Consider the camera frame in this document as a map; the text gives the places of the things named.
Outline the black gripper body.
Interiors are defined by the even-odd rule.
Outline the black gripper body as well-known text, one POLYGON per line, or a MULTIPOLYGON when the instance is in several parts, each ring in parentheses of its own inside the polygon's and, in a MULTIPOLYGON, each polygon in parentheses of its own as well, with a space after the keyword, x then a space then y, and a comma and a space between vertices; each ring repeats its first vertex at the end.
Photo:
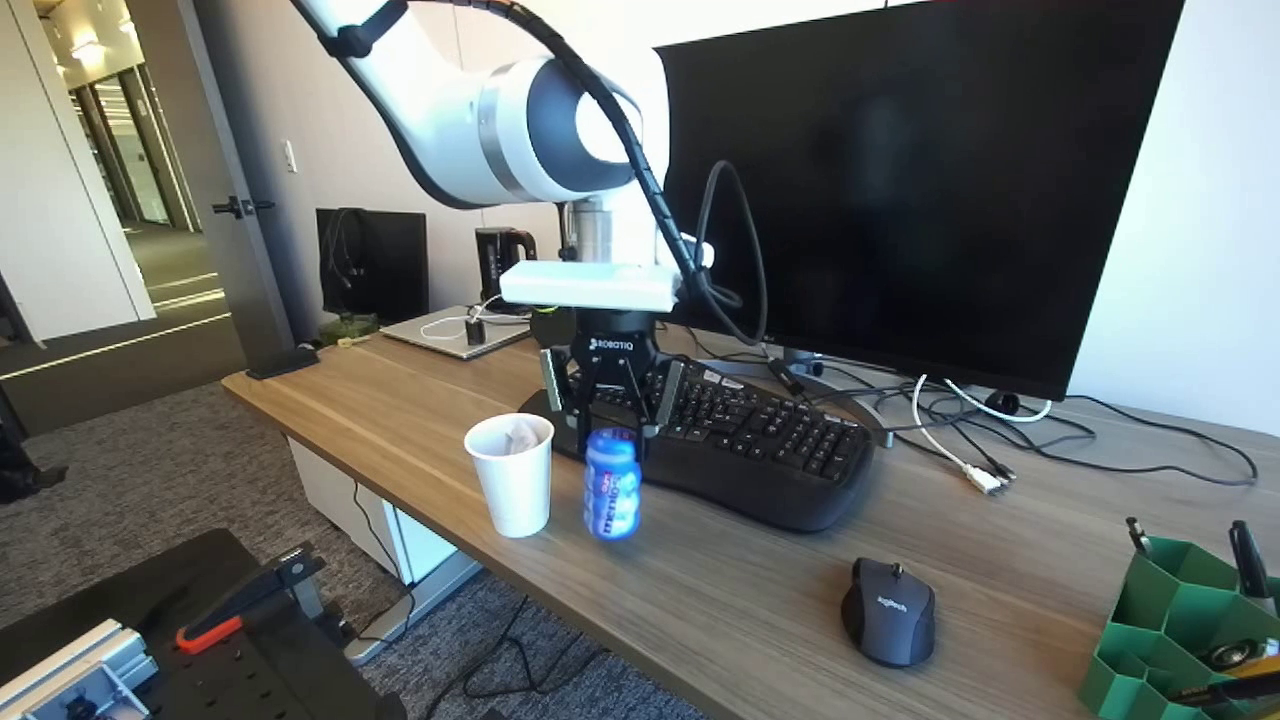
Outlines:
POLYGON ((644 442, 656 423, 656 319, 644 311, 575 311, 567 358, 559 362, 565 420, 575 442, 601 427, 596 398, 621 397, 627 407, 625 433, 644 442))

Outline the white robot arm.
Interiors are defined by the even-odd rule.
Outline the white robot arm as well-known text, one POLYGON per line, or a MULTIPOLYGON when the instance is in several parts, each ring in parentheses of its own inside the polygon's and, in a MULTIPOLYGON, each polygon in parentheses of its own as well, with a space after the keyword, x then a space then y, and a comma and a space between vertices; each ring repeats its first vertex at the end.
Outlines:
POLYGON ((589 434, 603 393, 627 427, 660 427, 654 319, 699 277, 665 173, 672 109, 660 54, 642 38, 559 32, 526 0, 444 0, 516 23, 537 53, 491 73, 451 65, 412 0, 291 0, 317 43, 379 117, 412 179, 448 206, 557 203, 567 258, 522 258, 509 302, 567 306, 549 349, 546 402, 589 434))

